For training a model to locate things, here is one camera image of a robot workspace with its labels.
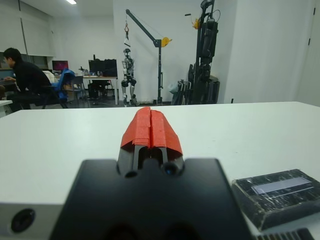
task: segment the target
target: black hair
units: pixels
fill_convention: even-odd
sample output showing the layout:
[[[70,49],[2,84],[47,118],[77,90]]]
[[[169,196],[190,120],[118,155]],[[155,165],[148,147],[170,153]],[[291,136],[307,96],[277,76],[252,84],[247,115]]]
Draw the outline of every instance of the black hair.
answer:
[[[4,51],[3,56],[8,59],[12,58],[13,61],[19,62],[22,61],[21,53],[19,52],[18,49],[15,48],[8,48],[7,50]]]

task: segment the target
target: pole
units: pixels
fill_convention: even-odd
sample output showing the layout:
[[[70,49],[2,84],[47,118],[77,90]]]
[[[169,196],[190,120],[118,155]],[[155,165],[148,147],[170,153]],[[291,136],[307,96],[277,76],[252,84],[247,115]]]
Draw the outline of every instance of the pole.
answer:
[[[158,101],[157,104],[160,105],[162,104],[162,97],[161,97],[161,45],[159,46],[159,61],[158,61]]]

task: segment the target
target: black jacket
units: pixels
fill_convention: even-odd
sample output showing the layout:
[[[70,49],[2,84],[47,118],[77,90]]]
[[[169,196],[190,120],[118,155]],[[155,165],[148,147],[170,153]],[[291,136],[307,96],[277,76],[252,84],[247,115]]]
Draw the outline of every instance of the black jacket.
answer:
[[[15,73],[16,84],[22,93],[28,88],[34,94],[41,94],[46,92],[41,88],[42,86],[51,86],[44,72],[30,62],[16,62],[13,71]]]

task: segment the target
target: keyboard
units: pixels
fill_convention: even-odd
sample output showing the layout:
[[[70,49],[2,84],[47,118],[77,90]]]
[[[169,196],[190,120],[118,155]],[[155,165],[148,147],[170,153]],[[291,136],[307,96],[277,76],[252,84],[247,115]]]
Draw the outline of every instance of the keyboard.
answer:
[[[285,233],[256,236],[255,240],[315,240],[307,228]]]

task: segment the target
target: red screen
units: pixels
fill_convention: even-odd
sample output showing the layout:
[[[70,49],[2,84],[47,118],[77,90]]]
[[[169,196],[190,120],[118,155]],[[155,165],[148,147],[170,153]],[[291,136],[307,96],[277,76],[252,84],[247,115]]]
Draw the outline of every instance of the red screen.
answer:
[[[52,61],[52,68],[55,71],[63,71],[64,69],[68,69],[68,61]]]

